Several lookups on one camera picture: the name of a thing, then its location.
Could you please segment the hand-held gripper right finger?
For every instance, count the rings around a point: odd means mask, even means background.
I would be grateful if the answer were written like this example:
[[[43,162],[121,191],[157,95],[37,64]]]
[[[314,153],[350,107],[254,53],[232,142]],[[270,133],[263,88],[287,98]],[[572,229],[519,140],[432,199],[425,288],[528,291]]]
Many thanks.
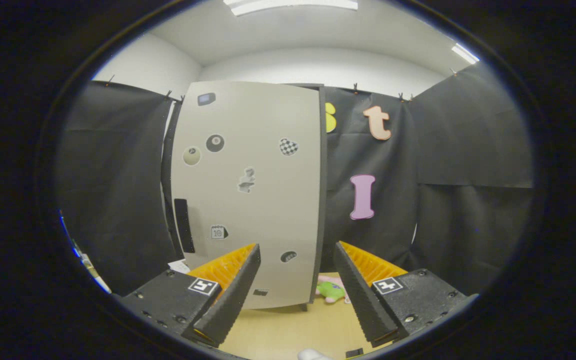
[[[477,299],[426,268],[406,271],[339,241],[334,265],[366,341],[379,347],[425,333]]]

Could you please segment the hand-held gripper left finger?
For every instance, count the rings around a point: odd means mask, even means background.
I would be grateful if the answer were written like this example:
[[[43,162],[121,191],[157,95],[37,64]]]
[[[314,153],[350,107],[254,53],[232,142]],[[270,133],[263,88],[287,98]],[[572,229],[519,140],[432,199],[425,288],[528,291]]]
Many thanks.
[[[219,347],[243,309],[260,266],[259,244],[248,244],[187,273],[166,269],[120,302],[170,337]]]

